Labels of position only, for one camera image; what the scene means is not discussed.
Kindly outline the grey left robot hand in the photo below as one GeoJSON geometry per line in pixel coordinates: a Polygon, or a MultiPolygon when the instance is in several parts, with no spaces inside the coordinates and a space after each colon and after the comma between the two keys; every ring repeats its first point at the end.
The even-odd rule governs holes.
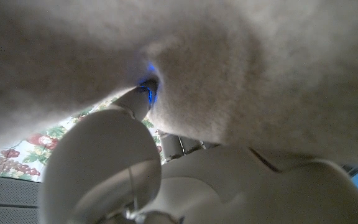
{"type": "Polygon", "coordinates": [[[216,146],[162,164],[142,124],[157,87],[143,82],[64,135],[44,174],[42,223],[358,223],[358,188],[326,160],[216,146]]]}

